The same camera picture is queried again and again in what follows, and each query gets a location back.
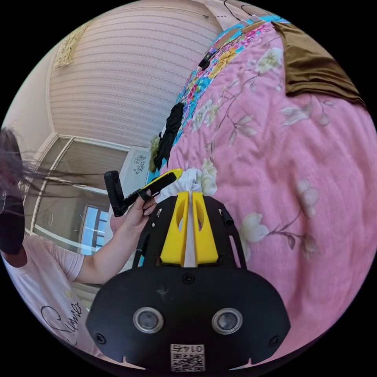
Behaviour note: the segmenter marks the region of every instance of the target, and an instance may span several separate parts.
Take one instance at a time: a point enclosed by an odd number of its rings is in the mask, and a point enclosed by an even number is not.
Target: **screw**
[[[268,345],[270,347],[276,347],[280,343],[280,336],[276,335],[275,337],[271,338]]]
[[[192,284],[195,281],[195,278],[191,274],[184,274],[182,281],[184,284]]]
[[[95,340],[96,340],[97,343],[99,343],[99,344],[105,344],[106,343],[106,339],[102,334],[97,333],[97,334],[94,335],[94,337],[95,337]]]

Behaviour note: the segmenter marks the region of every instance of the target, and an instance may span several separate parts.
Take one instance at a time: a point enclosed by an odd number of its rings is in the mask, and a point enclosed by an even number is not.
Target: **hand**
[[[121,217],[111,216],[110,228],[113,236],[120,228],[124,229],[127,233],[140,235],[148,221],[148,215],[153,212],[155,207],[156,201],[154,198],[144,202],[139,196],[125,215]]]

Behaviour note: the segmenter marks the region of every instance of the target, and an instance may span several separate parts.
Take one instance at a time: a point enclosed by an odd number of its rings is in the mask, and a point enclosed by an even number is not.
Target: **pink floral blanket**
[[[204,194],[235,220],[248,269],[282,296],[292,328],[272,360],[329,329],[368,273],[377,135],[359,106],[285,96],[282,41],[270,24],[232,51],[212,71],[161,173],[201,170]]]

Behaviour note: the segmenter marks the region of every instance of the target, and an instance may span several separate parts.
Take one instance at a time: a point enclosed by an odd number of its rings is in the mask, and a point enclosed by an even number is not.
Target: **black device with yellow clamp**
[[[247,270],[225,206],[198,192],[192,193],[196,267],[184,267],[189,205],[188,192],[157,204],[132,268],[99,290],[87,329],[104,355],[149,370],[205,375],[262,362],[290,329],[283,301]]]
[[[134,191],[126,198],[123,195],[121,181],[119,179],[119,173],[116,170],[106,172],[104,176],[106,190],[109,196],[110,204],[114,212],[115,217],[123,216],[128,208],[135,203],[137,197],[140,195],[144,200],[148,199],[145,192],[151,191],[150,196],[156,196],[166,186],[173,183],[182,175],[183,170],[173,169],[162,174],[143,188]]]

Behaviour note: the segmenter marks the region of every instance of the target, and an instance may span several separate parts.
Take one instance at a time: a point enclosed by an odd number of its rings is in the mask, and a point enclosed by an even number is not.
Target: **woman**
[[[126,216],[111,219],[110,242],[92,256],[77,254],[36,235],[24,237],[20,187],[29,179],[50,177],[24,164],[14,134],[0,131],[0,253],[18,293],[39,321],[61,339],[103,358],[85,327],[88,312],[71,282],[103,284],[119,273],[156,204],[139,197]],[[28,195],[37,193],[33,182]]]

